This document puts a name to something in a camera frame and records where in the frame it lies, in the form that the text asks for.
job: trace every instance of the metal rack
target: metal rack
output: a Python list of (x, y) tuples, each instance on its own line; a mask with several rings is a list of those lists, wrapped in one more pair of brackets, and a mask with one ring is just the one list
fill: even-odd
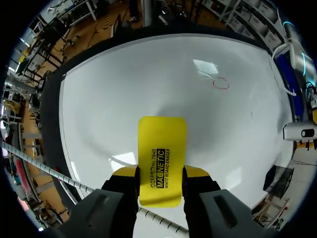
[(265, 0), (231, 0), (232, 7), (225, 25), (233, 31), (261, 40), (271, 52), (286, 40), (276, 9)]
[[(216, 11), (211, 8), (212, 4), (216, 2), (223, 6), (222, 11)], [(232, 10), (236, 0), (203, 0), (202, 4), (205, 8), (207, 8), (209, 11), (211, 11), (213, 14), (215, 14), (217, 17), (219, 17), (219, 21), (223, 20), (223, 17), (230, 13), (230, 10)]]

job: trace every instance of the cable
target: cable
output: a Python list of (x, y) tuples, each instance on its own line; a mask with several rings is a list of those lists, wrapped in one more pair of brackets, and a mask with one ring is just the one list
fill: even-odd
[[(61, 186), (64, 188), (62, 182), (65, 182), (75, 188), (81, 189), (87, 193), (91, 193), (94, 191), (93, 188), (91, 187), (87, 187), (79, 182), (76, 182), (75, 180), (72, 180), (69, 177), (66, 177), (65, 175), (62, 175), (61, 173), (57, 172), (56, 170), (51, 169), (50, 167), (40, 163), (37, 160), (32, 159), (30, 156), (24, 154), (22, 151), (12, 147), (11, 145), (5, 143), (4, 141), (1, 142), (1, 147), (4, 150), (7, 150), (8, 152), (11, 152), (12, 154), (20, 157), (22, 160), (25, 160), (26, 162), (34, 165), (35, 167), (37, 167), (38, 169), (48, 173), (49, 175), (57, 178), (60, 181)], [(64, 188), (66, 194), (69, 196), (69, 198), (72, 200), (72, 202), (74, 204), (77, 204), (77, 200), (75, 199), (75, 197), (70, 193), (70, 191), (68, 190), (68, 188)], [(139, 207), (139, 212), (143, 212), (143, 214), (145, 214), (145, 217), (149, 217), (152, 219), (152, 221), (156, 221), (159, 222), (160, 225), (162, 226), (166, 226), (167, 229), (175, 229), (175, 233), (178, 234), (182, 234), (184, 237), (189, 237), (189, 233), (188, 230), (174, 222), (169, 221), (168, 219), (165, 219), (161, 216), (159, 216), (158, 214), (155, 214), (147, 209), (144, 209), (142, 207)]]
[(11, 152), (12, 154), (15, 154), (16, 156), (20, 157), (21, 159), (25, 160), (26, 162), (34, 165), (35, 167), (39, 168), (40, 170), (50, 174), (51, 176), (65, 182), (65, 183), (67, 183), (75, 188), (81, 189), (87, 193), (91, 193), (94, 191), (93, 188), (87, 187), (79, 182), (76, 182), (75, 180), (72, 180), (71, 178), (66, 177), (65, 175), (62, 175), (61, 173), (51, 169), (50, 167), (40, 163), (39, 161), (32, 159), (30, 156), (24, 154), (22, 151), (19, 151), (18, 149), (5, 143), (4, 141), (1, 142), (1, 147), (5, 150)]
[(291, 160), (291, 162), (293, 162), (293, 165), (310, 165), (310, 166), (315, 166), (315, 167), (317, 167), (317, 165), (308, 164), (308, 163), (301, 162), (301, 161), (298, 161), (298, 160)]
[[(278, 84), (278, 82), (277, 82), (277, 79), (276, 79), (276, 76), (275, 76), (275, 73), (274, 73), (274, 70), (273, 70), (273, 61), (274, 61), (274, 56), (276, 55), (276, 53), (277, 53), (279, 50), (284, 49), (285, 47), (287, 47), (287, 43), (284, 43), (284, 44), (282, 44), (282, 45), (276, 47), (276, 49), (274, 50), (274, 52), (273, 52), (273, 54), (272, 54), (271, 60), (270, 60), (270, 67), (271, 67), (271, 70), (272, 70), (272, 73), (273, 73), (275, 82), (276, 82), (276, 84), (277, 84), (278, 87), (280, 87), (280, 86), (279, 86), (279, 84)], [(295, 93), (294, 89), (293, 89), (293, 92), (291, 92), (291, 91), (289, 91), (284, 85), (283, 85), (282, 89), (284, 89), (284, 91), (285, 91), (286, 93), (288, 93), (289, 95), (291, 95), (291, 96), (296, 96), (296, 95), (297, 95), (297, 94)]]
[(281, 24), (282, 27), (284, 27), (283, 24), (282, 24), (282, 21), (281, 21), (281, 17), (280, 17), (280, 15), (279, 15), (278, 7), (276, 8), (276, 12), (277, 12), (277, 17), (278, 17), (279, 23)]
[(145, 215), (146, 218), (150, 218), (152, 221), (157, 222), (161, 226), (165, 226), (169, 230), (174, 230), (175, 233), (183, 235), (183, 237), (189, 237), (188, 230), (172, 221), (161, 217), (158, 214), (155, 214), (143, 207), (139, 207), (139, 214)]

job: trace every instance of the wooden floor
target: wooden floor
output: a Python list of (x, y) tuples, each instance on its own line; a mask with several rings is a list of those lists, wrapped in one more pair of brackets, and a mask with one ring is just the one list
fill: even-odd
[[(189, 1), (186, 4), (187, 9), (189, 9)], [(141, 4), (139, 3), (139, 12), (141, 13)], [(124, 16), (124, 20), (128, 20), (130, 18), (129, 16), (129, 10), (128, 10), (128, 2), (116, 2), (109, 6), (108, 14), (101, 16), (97, 19), (97, 21), (94, 21), (92, 18), (88, 18), (84, 20), (83, 22), (77, 24), (74, 26), (69, 34), (68, 39), (78, 35), (80, 38), (74, 39), (75, 45), (74, 46), (67, 46), (65, 48), (65, 52), (67, 54), (66, 61), (74, 57), (75, 55), (79, 54), (80, 52), (86, 50), (87, 48), (95, 45), (96, 43), (110, 38), (111, 35), (111, 25), (115, 22), (118, 14), (121, 14), (121, 16)], [(201, 12), (201, 16), (199, 18), (199, 24), (220, 28), (220, 29), (226, 29), (223, 22), (219, 22), (217, 17), (213, 15), (211, 12), (209, 12), (207, 9), (203, 8)], [(142, 27), (142, 19), (138, 23), (132, 24), (133, 28), (139, 28)], [(62, 59), (62, 55), (60, 53), (60, 48), (63, 45), (63, 41), (59, 40), (57, 44), (55, 45), (54, 49), (52, 50), (52, 53)], [(39, 74), (44, 74), (47, 70), (54, 71), (55, 67), (50, 65), (48, 62), (45, 62), (42, 65), (42, 68), (39, 71)], [(35, 127), (35, 123), (33, 120), (30, 119), (30, 112), (28, 109), (28, 104), (26, 104), (24, 109), (24, 117), (22, 120), (22, 127), (23, 132), (31, 132), (31, 133), (38, 133), (37, 128)], [(25, 139), (25, 144), (32, 144), (32, 139)], [(34, 157), (32, 149), (26, 149), (25, 153), (29, 156)], [(39, 169), (35, 168), (34, 166), (28, 164), (28, 169), (32, 176), (36, 176), (39, 174)], [(43, 185), (49, 181), (52, 180), (50, 176), (36, 176), (34, 177), (34, 180), (38, 185)], [(48, 203), (50, 206), (52, 206), (56, 212), (62, 213), (62, 218), (66, 221), (68, 219), (68, 214), (65, 211), (65, 207), (61, 202), (61, 199), (58, 195), (58, 192), (56, 191), (55, 187), (51, 187), (50, 189), (47, 189), (44, 192), (40, 193), (40, 196), (42, 200), (45, 203)]]

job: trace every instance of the metal shelf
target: metal shelf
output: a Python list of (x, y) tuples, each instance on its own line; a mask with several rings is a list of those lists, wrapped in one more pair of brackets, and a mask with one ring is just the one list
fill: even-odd
[(261, 16), (261, 18), (265, 19), (266, 22), (264, 22), (265, 25), (267, 25), (266, 23), (268, 23), (271, 27), (267, 26), (269, 28), (270, 31), (275, 31), (275, 33), (278, 33), (280, 35), (280, 40), (284, 41), (284, 37), (283, 34), (275, 27), (275, 23), (273, 23), (270, 19), (268, 19), (265, 15), (262, 14), (262, 12), (259, 11), (259, 9), (257, 9), (255, 6), (253, 6), (252, 4), (250, 4), (249, 2), (247, 2), (246, 0), (242, 0), (245, 4), (247, 4), (250, 8), (252, 8), (257, 14), (258, 16), (255, 15), (255, 17), (259, 18), (259, 15)]
[(242, 16), (239, 12), (235, 11), (234, 14), (236, 14), (236, 15), (239, 16), (244, 22), (246, 22), (246, 23), (248, 24), (248, 26), (249, 26), (250, 28), (252, 28), (254, 32), (257, 33), (258, 37), (267, 45), (266, 40), (264, 39), (264, 36), (263, 36), (260, 32), (258, 32), (247, 20), (245, 20), (245, 19), (243, 18), (243, 16)]
[(241, 32), (239, 32), (231, 23), (229, 23), (228, 26), (229, 26), (234, 32), (241, 33)]
[(217, 17), (220, 17), (220, 13), (206, 6), (206, 2), (203, 4), (203, 6), (207, 8), (209, 11), (211, 11), (213, 14), (215, 14)]

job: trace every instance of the yellow eraser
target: yellow eraser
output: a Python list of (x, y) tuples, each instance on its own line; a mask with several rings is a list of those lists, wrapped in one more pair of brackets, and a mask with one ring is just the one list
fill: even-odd
[(182, 197), (186, 122), (176, 117), (143, 117), (139, 121), (140, 203), (175, 207)]

